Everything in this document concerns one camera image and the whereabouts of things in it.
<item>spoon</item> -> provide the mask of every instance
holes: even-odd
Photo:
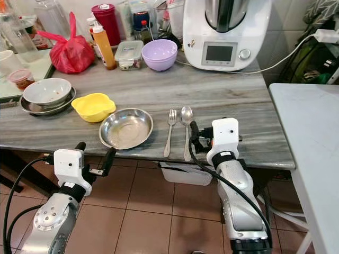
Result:
[[[184,106],[181,109],[181,116],[180,120],[183,125],[186,127],[186,140],[185,140],[185,153],[184,153],[184,158],[185,161],[190,161],[191,160],[191,155],[189,152],[189,125],[193,121],[193,112],[192,109],[188,106]]]

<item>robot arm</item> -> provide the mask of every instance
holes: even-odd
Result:
[[[108,174],[115,152],[112,148],[107,153],[100,170],[84,166],[83,150],[59,149],[54,152],[53,164],[61,188],[36,212],[33,230],[21,254],[64,253],[67,239],[75,226],[80,201],[91,193],[96,176]]]
[[[192,137],[195,136],[192,141],[195,151],[206,152],[199,142],[199,136],[212,139],[207,142],[208,163],[259,208],[253,195],[253,180],[246,172],[243,160],[237,160],[238,121],[233,118],[214,120],[212,128],[203,131],[199,131],[197,124],[192,122],[191,129]],[[271,253],[265,224],[253,207],[220,179],[218,194],[223,203],[223,215],[233,253]]]

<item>knob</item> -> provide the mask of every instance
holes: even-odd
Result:
[[[249,49],[243,49],[239,52],[239,58],[241,60],[247,60],[251,56],[251,51]]]

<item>purple bowl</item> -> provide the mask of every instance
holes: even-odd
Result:
[[[163,71],[169,69],[175,62],[176,55],[170,57],[167,60],[163,60],[162,62],[159,61],[152,61],[144,58],[145,63],[147,66],[153,70]]]
[[[144,59],[157,62],[171,59],[177,52],[177,45],[173,41],[164,39],[148,42],[141,51]]]

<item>metal plate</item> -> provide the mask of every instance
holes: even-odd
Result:
[[[153,130],[152,117],[138,108],[119,110],[100,125],[100,141],[118,150],[136,147],[145,142]]]
[[[39,106],[37,104],[33,104],[33,103],[26,101],[23,96],[21,96],[20,98],[20,105],[23,111],[26,111],[33,115],[53,115],[68,108],[70,106],[70,103],[74,100],[75,96],[76,96],[76,91],[75,91],[75,88],[72,87],[65,102],[63,103],[63,105],[59,107],[50,108],[50,107]]]

